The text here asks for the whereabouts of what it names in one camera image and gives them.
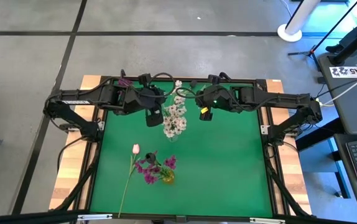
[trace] green table surface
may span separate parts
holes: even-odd
[[[168,82],[156,85],[167,91],[172,87]],[[162,162],[176,156],[175,182],[148,185],[135,170],[122,213],[272,217],[257,112],[213,110],[212,121],[201,121],[194,100],[187,99],[185,106],[187,129],[175,142],[166,138],[162,124],[147,127],[144,112],[108,113],[91,212],[119,212],[132,147],[139,144],[141,157],[154,151]]]

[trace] yellow vase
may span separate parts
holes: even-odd
[[[162,181],[165,184],[173,184],[174,183],[174,172],[172,170],[169,170],[169,176],[162,178]]]

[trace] concrete floor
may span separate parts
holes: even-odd
[[[0,30],[71,31],[80,3],[0,0]],[[298,3],[288,3],[294,12]],[[347,8],[345,4],[321,3],[303,31],[310,35],[328,31]],[[279,0],[88,0],[79,30],[275,32],[288,19]],[[336,33],[352,29],[357,14],[346,20]],[[124,68],[130,75],[169,72],[206,77],[224,71],[233,78],[281,79],[285,92],[315,95],[321,88],[315,82],[320,74],[312,60],[286,54],[308,50],[319,40],[303,38],[290,44],[278,37],[77,37],[62,88],[78,88],[83,75],[118,75]],[[65,36],[0,36],[0,138],[4,140],[0,145],[0,215],[11,205],[67,42]],[[336,39],[326,40],[317,54],[336,43]],[[335,114],[334,108],[324,111],[326,114]],[[49,127],[23,212],[47,210],[57,154],[65,138]],[[354,199],[338,199],[321,190],[321,185],[338,189],[332,179],[334,176],[305,175],[314,215],[357,221]]]

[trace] wooden board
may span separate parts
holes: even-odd
[[[99,75],[85,75],[81,84],[81,90],[88,90],[100,83],[101,76]],[[280,80],[267,80],[267,89],[269,92],[283,93],[283,86]],[[289,117],[287,109],[272,108],[272,119],[274,124],[280,124]],[[75,112],[86,120],[91,120],[94,112],[94,106],[77,106]],[[263,121],[267,121],[266,109],[262,108]],[[67,137],[67,144],[76,138],[80,137],[79,132],[70,133]],[[295,145],[294,138],[286,137],[285,141]],[[85,153],[86,143],[79,141],[73,146],[65,150],[62,156],[60,170],[57,175],[54,191],[49,208],[55,208],[59,206],[64,198],[71,192],[75,184],[78,182],[80,169],[83,162],[83,156]],[[92,145],[92,152],[95,150],[95,144]],[[290,146],[283,145],[279,147],[280,162],[282,171],[284,173],[285,186],[289,192],[300,204],[300,206],[309,214],[311,214],[310,204],[308,202],[307,190],[305,188],[305,182],[303,178],[302,168],[300,166],[299,154],[295,149]],[[86,199],[86,193],[88,190],[88,183],[83,188],[81,195],[80,208],[84,208],[84,202]],[[278,213],[283,214],[283,205],[281,200],[281,194],[279,189],[275,185],[275,193],[277,198]]]

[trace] pink tulip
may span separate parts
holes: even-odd
[[[138,154],[140,152],[140,146],[138,144],[133,145],[133,154]]]

